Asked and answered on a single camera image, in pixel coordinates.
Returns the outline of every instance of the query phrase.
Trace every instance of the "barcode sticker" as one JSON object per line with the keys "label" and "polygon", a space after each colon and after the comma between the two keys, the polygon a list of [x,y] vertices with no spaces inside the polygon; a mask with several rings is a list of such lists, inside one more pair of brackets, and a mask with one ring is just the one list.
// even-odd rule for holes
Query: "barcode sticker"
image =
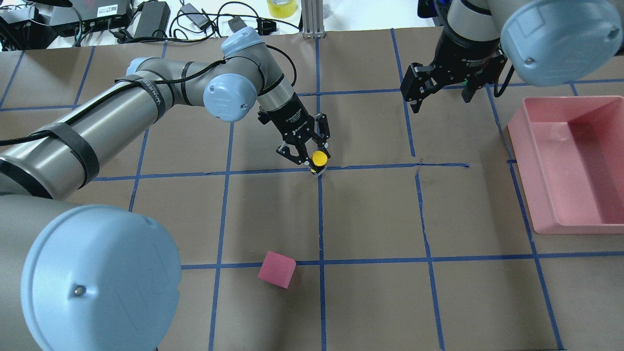
{"label": "barcode sticker", "polygon": [[117,5],[101,6],[97,8],[97,17],[110,16],[117,14]]}

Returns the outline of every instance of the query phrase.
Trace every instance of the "yellow circle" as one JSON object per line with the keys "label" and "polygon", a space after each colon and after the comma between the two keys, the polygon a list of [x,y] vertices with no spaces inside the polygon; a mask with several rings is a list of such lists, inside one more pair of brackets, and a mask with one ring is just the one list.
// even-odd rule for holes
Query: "yellow circle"
{"label": "yellow circle", "polygon": [[323,151],[314,151],[312,153],[312,162],[317,167],[323,167],[327,164],[327,155]]}

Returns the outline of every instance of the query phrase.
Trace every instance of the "light blue joint cap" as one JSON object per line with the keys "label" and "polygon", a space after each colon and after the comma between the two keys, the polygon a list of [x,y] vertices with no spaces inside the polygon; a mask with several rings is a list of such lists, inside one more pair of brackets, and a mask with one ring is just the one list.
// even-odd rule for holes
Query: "light blue joint cap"
{"label": "light blue joint cap", "polygon": [[139,66],[141,66],[141,63],[149,60],[149,59],[153,59],[156,57],[137,57],[136,59],[130,61],[130,65],[128,66],[128,68],[125,70],[125,75],[129,76],[131,74],[135,74],[137,72],[137,69],[139,68]]}
{"label": "light blue joint cap", "polygon": [[509,17],[500,42],[522,80],[554,86],[613,57],[622,44],[622,19],[607,0],[538,0]]}
{"label": "light blue joint cap", "polygon": [[203,105],[213,116],[225,122],[236,122],[253,107],[257,94],[253,83],[240,74],[220,74],[204,89]]}
{"label": "light blue joint cap", "polygon": [[261,42],[264,42],[264,40],[262,40],[255,29],[252,27],[245,27],[226,39],[223,44],[221,44],[221,51],[223,51],[225,57],[228,57],[235,52]]}
{"label": "light blue joint cap", "polygon": [[181,276],[177,246],[156,221],[79,206],[30,248],[22,311],[44,351],[153,350],[175,315]]}

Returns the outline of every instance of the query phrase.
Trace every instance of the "white floor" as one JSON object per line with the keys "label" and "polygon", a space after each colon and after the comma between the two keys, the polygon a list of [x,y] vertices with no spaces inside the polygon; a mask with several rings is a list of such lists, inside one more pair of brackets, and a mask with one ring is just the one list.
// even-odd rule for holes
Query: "white floor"
{"label": "white floor", "polygon": [[[301,16],[301,0],[297,2],[297,11],[290,17],[282,19],[290,22],[295,26],[299,24]],[[166,0],[171,9],[170,21],[175,17],[182,6],[179,0]],[[266,0],[243,0],[243,2],[253,7],[261,17],[271,18],[266,5]],[[21,0],[5,0],[3,5],[23,4]],[[197,9],[204,9],[207,13],[217,13],[221,5],[226,3],[225,0],[202,1],[202,0],[186,0],[185,3],[193,4]],[[326,31],[363,31],[367,29],[389,29],[389,28],[406,28],[406,27],[428,27],[433,26],[430,19],[418,18],[416,14],[416,0],[324,0],[325,7],[329,7],[326,11],[326,19],[324,20]],[[51,7],[37,5],[44,14],[50,13]],[[251,10],[239,4],[229,4],[222,13],[230,14],[252,14]],[[129,31],[134,32],[134,26],[138,23],[140,15],[134,20]],[[228,17],[220,19],[220,29],[224,36],[229,35],[228,26],[225,24],[229,20]],[[256,27],[255,19],[249,18],[245,21],[253,27]],[[184,26],[192,27],[191,22],[186,18],[181,18],[180,23]],[[278,31],[275,34],[293,34],[297,30],[286,24],[278,23]],[[201,37],[196,34],[188,34],[190,38]],[[49,49],[55,47],[69,47],[74,40],[71,37],[58,37],[50,44]],[[108,32],[97,32],[88,35],[82,42],[83,46],[92,45],[110,45],[116,44],[116,39]]]}

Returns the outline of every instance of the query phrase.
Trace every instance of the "pink square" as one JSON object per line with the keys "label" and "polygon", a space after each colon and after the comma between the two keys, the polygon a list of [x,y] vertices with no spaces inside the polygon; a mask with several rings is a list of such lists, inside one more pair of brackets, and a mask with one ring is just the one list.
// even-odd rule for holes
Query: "pink square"
{"label": "pink square", "polygon": [[265,261],[262,262],[258,278],[286,289],[293,277],[296,265],[295,260],[290,257],[269,251],[266,253]]}

